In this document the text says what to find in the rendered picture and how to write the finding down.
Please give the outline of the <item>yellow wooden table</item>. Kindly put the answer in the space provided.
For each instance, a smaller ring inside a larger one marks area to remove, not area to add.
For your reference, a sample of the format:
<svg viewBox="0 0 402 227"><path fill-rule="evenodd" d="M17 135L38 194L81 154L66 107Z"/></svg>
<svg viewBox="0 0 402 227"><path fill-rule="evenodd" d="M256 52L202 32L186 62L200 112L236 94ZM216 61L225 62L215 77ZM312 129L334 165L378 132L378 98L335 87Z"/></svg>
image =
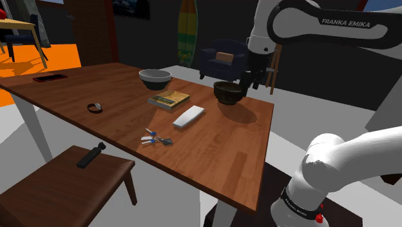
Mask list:
<svg viewBox="0 0 402 227"><path fill-rule="evenodd" d="M12 29L12 30L30 30L32 32L35 46L38 48L39 55L41 56L41 61L45 68L47 68L47 64L43 55L43 51L41 49L41 45L39 39L37 37L37 32L35 31L35 24L27 23L23 21L17 21L13 19L0 19L0 28L1 29Z"/></svg>

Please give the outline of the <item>dark blue chair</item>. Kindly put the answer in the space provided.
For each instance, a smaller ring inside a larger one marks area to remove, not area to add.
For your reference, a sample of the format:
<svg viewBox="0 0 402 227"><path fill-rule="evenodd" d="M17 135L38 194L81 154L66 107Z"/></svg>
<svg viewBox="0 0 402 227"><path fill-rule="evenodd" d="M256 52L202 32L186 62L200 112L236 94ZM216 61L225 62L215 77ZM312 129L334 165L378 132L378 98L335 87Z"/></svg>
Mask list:
<svg viewBox="0 0 402 227"><path fill-rule="evenodd" d="M38 16L36 14L31 14L30 22L35 25L35 33L37 34L37 38L40 39ZM33 33L30 35L4 35L4 39L8 47L9 56L12 58L13 62L15 61L13 44L32 44L38 50L35 45Z"/></svg>

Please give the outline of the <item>bunch of keys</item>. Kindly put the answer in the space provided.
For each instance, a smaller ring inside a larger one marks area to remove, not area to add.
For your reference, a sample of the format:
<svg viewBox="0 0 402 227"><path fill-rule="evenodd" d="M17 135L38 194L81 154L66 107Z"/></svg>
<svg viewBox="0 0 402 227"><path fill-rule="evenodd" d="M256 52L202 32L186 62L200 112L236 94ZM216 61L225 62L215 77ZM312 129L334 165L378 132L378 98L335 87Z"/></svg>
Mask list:
<svg viewBox="0 0 402 227"><path fill-rule="evenodd" d="M164 146L172 145L173 141L170 138L163 139L157 135L157 132L149 130L146 128L146 131L149 133L148 136L141 137L141 144L149 144L149 143L156 143L160 142Z"/></svg>

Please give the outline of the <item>dark brown wooden bench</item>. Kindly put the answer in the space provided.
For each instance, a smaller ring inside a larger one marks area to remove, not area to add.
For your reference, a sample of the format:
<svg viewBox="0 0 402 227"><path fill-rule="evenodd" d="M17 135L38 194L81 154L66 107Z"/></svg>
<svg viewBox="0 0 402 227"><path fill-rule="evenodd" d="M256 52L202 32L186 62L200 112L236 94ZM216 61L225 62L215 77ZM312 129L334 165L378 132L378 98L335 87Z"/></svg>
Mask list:
<svg viewBox="0 0 402 227"><path fill-rule="evenodd" d="M121 184L137 203L135 162L98 154L85 168L88 149L71 146L0 194L0 227L88 227Z"/></svg>

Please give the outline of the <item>black stick-shaped device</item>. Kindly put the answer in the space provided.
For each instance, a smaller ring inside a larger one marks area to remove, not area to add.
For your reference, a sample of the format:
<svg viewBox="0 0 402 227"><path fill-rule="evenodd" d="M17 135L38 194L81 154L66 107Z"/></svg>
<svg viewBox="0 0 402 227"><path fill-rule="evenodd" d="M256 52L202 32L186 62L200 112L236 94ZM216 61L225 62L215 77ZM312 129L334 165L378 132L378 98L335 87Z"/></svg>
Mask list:
<svg viewBox="0 0 402 227"><path fill-rule="evenodd" d="M78 168L84 169L89 165L98 154L100 154L104 149L106 148L106 145L104 143L99 143L96 147L92 148L76 165Z"/></svg>

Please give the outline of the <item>dark brown bowl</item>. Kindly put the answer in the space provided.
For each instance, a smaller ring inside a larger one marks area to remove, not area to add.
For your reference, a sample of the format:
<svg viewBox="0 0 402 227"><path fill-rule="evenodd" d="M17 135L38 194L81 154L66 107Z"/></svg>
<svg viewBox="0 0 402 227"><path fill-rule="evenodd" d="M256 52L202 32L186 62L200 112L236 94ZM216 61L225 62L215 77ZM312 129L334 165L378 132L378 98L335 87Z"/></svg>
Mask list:
<svg viewBox="0 0 402 227"><path fill-rule="evenodd" d="M217 81L213 88L215 97L222 104L234 105L245 97L245 90L233 82Z"/></svg>

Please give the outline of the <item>grey bowl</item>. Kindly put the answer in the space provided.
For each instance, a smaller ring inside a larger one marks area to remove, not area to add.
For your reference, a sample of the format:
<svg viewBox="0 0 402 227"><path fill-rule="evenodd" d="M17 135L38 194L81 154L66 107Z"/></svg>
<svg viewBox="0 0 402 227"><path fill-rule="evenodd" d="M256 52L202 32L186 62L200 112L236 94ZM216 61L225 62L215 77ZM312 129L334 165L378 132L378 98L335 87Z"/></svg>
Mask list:
<svg viewBox="0 0 402 227"><path fill-rule="evenodd" d="M150 90L163 90L172 78L170 72L160 69L141 70L139 77Z"/></svg>

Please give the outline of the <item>striped surfboard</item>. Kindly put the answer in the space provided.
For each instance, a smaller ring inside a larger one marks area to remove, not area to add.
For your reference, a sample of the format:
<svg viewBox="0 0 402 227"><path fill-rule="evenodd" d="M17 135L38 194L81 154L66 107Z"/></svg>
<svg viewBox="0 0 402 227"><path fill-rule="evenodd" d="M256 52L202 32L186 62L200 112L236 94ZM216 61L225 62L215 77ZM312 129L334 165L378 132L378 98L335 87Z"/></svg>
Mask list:
<svg viewBox="0 0 402 227"><path fill-rule="evenodd" d="M198 32L196 0L181 0L178 16L178 59L181 66L189 68L193 62Z"/></svg>

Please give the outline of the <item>dark robot stand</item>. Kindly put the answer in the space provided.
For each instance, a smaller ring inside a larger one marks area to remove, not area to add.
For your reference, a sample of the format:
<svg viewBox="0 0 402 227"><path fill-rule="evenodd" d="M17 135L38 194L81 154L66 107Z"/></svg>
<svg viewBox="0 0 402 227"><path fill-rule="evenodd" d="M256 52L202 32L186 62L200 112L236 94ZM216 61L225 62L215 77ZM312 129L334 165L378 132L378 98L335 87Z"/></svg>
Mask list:
<svg viewBox="0 0 402 227"><path fill-rule="evenodd" d="M264 164L258 209L254 215L238 210L231 227L276 227L271 217L271 204L277 200L291 177L268 163ZM326 198L323 201L323 216L330 227L363 227L363 219Z"/></svg>

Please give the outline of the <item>dark red phone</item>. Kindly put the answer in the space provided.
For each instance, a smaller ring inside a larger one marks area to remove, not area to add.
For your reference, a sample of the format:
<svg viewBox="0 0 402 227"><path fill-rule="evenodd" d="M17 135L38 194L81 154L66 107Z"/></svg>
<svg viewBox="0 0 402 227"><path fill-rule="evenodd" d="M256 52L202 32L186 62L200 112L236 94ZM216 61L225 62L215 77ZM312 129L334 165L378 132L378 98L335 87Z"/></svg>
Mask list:
<svg viewBox="0 0 402 227"><path fill-rule="evenodd" d="M38 82L38 83L43 83L43 82L54 81L54 80L65 79L65 78L67 78L66 75L53 74L53 75L34 77L32 80L35 81L35 82Z"/></svg>

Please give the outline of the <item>brown wooden table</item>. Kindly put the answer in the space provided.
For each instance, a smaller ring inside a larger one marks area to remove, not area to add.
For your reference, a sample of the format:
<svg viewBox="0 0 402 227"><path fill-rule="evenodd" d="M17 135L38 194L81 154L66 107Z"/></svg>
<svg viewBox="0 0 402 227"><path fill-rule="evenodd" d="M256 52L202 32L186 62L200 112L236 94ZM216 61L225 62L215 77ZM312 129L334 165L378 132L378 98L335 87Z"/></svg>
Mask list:
<svg viewBox="0 0 402 227"><path fill-rule="evenodd" d="M45 161L52 154L35 112L48 113L218 199L213 227L230 227L237 210L255 213L267 152L273 104L246 97L220 104L213 89L181 79L168 87L190 95L174 110L148 103L138 68L108 63L63 72L65 79L38 83L34 74L0 77ZM87 105L99 103L102 113ZM204 108L183 128L173 122L193 105ZM172 145L141 144L146 128Z"/></svg>

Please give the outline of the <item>brown door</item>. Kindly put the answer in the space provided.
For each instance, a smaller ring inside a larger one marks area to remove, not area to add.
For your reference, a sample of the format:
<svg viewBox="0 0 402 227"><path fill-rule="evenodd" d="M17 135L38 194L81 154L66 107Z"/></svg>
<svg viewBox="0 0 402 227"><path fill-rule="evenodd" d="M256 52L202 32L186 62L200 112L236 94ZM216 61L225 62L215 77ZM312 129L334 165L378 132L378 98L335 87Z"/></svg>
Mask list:
<svg viewBox="0 0 402 227"><path fill-rule="evenodd" d="M82 66L115 63L119 50L112 0L63 0Z"/></svg>

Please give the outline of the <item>white flat box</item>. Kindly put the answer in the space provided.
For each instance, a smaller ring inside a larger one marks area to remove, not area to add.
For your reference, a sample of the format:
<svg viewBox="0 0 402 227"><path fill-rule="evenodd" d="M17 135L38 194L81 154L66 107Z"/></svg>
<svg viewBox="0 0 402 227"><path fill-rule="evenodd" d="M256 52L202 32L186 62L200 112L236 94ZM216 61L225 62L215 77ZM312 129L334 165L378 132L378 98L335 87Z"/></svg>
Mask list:
<svg viewBox="0 0 402 227"><path fill-rule="evenodd" d="M204 108L193 105L173 122L173 126L183 128L203 112Z"/></svg>

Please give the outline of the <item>yellow green book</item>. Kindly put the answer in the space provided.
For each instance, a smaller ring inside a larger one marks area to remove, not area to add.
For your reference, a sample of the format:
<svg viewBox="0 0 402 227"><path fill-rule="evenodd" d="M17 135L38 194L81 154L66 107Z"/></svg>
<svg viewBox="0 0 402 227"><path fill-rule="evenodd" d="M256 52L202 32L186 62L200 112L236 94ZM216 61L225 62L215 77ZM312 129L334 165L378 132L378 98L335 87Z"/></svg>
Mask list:
<svg viewBox="0 0 402 227"><path fill-rule="evenodd" d="M171 110L180 103L188 100L190 95L174 90L166 90L160 94L154 95L148 99L148 103Z"/></svg>

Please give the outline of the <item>brown wooden stool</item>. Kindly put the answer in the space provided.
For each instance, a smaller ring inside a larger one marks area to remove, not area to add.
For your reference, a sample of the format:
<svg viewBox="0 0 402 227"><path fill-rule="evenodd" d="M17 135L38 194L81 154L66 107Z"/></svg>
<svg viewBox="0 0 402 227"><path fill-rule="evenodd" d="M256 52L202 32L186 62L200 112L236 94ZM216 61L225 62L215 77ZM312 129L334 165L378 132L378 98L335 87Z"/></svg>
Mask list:
<svg viewBox="0 0 402 227"><path fill-rule="evenodd" d="M272 60L271 60L271 65L270 67L267 69L268 76L267 76L267 80L266 80L266 84L265 87L268 88L270 87L270 94L272 95L274 92L274 86L275 86L275 82L276 82L276 76L278 73L278 66L279 66L279 62L280 62L280 56L281 56L281 52L282 52L282 46L280 44L276 44L273 55L272 55Z"/></svg>

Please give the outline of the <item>dark wall picture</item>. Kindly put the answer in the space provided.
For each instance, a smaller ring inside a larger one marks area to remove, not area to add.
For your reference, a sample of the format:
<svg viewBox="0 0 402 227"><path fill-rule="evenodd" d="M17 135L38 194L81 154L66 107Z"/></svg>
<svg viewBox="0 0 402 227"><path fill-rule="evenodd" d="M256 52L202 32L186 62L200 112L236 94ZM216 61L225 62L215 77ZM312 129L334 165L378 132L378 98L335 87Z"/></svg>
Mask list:
<svg viewBox="0 0 402 227"><path fill-rule="evenodd" d="M150 20L149 0L112 0L113 14Z"/></svg>

